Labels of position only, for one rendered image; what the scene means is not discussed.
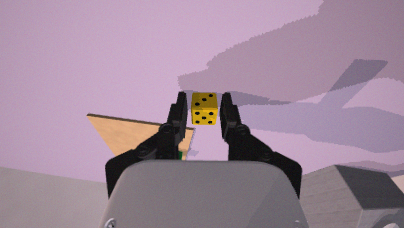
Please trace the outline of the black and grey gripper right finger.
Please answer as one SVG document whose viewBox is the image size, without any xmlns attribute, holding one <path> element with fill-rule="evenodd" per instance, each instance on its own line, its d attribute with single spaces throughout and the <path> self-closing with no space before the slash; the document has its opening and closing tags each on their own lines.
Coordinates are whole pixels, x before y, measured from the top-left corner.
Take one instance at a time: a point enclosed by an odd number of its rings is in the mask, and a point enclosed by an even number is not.
<svg viewBox="0 0 404 228">
<path fill-rule="evenodd" d="M 231 94 L 222 94 L 220 105 L 220 123 L 222 139 L 229 145 L 228 161 L 259 161 L 282 169 L 295 189 L 299 199 L 302 167 L 278 153 L 250 133 L 250 129 L 241 123 L 237 105 L 233 105 Z M 236 122 L 237 120 L 237 122 Z"/>
</svg>

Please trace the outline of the yellow die with black pips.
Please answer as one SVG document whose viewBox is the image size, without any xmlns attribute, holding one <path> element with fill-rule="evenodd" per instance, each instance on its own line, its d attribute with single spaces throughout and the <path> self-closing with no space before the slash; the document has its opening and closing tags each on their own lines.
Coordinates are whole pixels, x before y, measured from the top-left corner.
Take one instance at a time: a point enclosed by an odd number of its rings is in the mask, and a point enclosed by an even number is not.
<svg viewBox="0 0 404 228">
<path fill-rule="evenodd" d="M 218 112 L 216 93 L 193 93 L 191 118 L 193 125 L 215 125 Z"/>
</svg>

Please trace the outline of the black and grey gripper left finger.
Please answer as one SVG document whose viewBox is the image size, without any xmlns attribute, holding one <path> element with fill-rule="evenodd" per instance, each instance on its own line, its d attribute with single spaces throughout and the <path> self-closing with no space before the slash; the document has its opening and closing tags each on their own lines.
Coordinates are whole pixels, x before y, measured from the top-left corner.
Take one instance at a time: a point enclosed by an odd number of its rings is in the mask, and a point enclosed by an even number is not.
<svg viewBox="0 0 404 228">
<path fill-rule="evenodd" d="M 140 143 L 136 149 L 108 160 L 105 165 L 108 199 L 127 167 L 145 160 L 179 160 L 178 144 L 185 138 L 187 116 L 187 96 L 179 92 L 176 104 L 171 104 L 167 122 L 160 125 L 157 133 Z"/>
</svg>

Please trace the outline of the tan mat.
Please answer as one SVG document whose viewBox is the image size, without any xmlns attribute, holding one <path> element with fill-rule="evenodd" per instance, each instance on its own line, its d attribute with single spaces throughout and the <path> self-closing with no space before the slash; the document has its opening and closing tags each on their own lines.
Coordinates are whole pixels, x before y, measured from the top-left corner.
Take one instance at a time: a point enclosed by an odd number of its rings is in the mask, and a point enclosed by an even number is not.
<svg viewBox="0 0 404 228">
<path fill-rule="evenodd" d="M 137 145 L 158 132 L 160 123 L 145 122 L 96 114 L 87 118 L 115 156 L 135 149 Z M 185 139 L 179 143 L 182 160 L 186 159 L 194 128 L 186 127 Z"/>
</svg>

